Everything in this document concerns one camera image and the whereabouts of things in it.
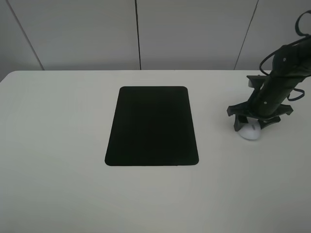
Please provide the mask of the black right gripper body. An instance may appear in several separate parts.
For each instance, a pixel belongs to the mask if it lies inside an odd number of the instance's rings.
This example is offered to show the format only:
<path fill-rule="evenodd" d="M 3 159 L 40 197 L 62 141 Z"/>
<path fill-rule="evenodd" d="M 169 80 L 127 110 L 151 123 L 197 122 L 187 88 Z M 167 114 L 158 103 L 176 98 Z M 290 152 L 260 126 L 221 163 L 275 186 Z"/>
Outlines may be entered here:
<path fill-rule="evenodd" d="M 303 81 L 298 77 L 274 77 L 248 75 L 254 89 L 246 102 L 229 106 L 228 116 L 244 116 L 260 120 L 270 120 L 281 115 L 290 115 L 293 109 L 283 104 L 294 88 Z"/>

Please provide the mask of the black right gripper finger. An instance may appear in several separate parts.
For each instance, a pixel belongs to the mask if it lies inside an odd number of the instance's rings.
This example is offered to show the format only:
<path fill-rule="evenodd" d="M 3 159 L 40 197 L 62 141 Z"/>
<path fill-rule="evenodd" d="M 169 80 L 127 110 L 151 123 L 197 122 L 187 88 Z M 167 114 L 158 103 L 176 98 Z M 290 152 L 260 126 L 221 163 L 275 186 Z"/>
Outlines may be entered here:
<path fill-rule="evenodd" d="M 276 123 L 279 123 L 280 122 L 280 117 L 279 116 L 276 116 L 276 117 L 273 117 L 271 119 L 265 119 L 265 120 L 259 120 L 259 125 L 260 125 L 260 128 L 261 129 L 264 129 L 272 124 L 276 124 Z"/>
<path fill-rule="evenodd" d="M 243 126 L 248 124 L 246 116 L 235 115 L 234 130 L 238 132 Z"/>

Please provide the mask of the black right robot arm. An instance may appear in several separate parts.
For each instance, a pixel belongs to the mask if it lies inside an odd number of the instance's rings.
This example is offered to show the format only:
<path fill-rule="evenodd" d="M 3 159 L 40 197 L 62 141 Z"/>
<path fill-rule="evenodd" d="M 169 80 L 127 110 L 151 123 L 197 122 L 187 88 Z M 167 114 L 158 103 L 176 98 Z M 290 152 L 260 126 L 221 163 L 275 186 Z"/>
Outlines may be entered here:
<path fill-rule="evenodd" d="M 311 38 L 284 45 L 271 54 L 272 71 L 269 74 L 249 75 L 249 86 L 253 92 L 246 102 L 229 106 L 228 116 L 235 116 L 234 130 L 239 131 L 248 124 L 249 118 L 257 119 L 260 128 L 280 122 L 281 115 L 290 115 L 293 109 L 283 104 L 304 97 L 305 92 L 291 99 L 290 93 L 311 75 Z"/>

